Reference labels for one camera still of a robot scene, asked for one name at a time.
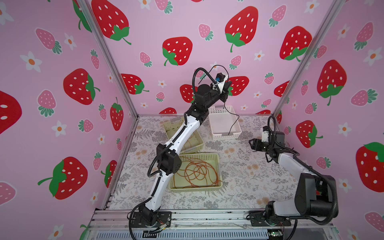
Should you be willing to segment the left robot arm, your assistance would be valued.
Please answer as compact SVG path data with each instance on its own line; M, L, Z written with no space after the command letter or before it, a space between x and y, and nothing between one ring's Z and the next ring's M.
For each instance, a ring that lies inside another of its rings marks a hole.
M195 70L192 78L194 100L190 108L184 113L184 123L165 144L158 144L157 155L147 172L149 178L156 177L150 196L132 210L132 213L138 210L139 217L146 225L153 226L157 222L166 188L182 165L179 156L182 147L208 117L209 108L217 101L226 102L231 84L229 73L218 73L213 78L203 68Z

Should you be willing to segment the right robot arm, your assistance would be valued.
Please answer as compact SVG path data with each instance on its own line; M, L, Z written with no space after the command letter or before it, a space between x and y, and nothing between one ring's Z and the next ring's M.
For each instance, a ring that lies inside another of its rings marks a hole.
M269 225L288 220L310 220L318 225L327 225L338 216L336 181L332 176L322 175L299 159L299 153L285 145L285 134L276 130L277 121L269 116L262 128L262 137L249 141L256 152L265 153L267 162L285 168L297 181L293 198L270 201L262 212Z

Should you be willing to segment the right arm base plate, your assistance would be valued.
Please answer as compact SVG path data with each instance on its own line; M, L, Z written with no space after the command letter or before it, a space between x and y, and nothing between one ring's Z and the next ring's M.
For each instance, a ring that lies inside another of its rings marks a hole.
M253 227L289 227L292 225L289 218L267 216L265 211L250 211L246 220L250 221Z

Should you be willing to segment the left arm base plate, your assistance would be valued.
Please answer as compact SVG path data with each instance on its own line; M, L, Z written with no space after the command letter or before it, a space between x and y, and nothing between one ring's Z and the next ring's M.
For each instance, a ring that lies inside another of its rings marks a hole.
M165 226L166 228L171 225L172 212L160 211L150 213L149 215L134 212L130 220L130 225L133 228L159 228Z

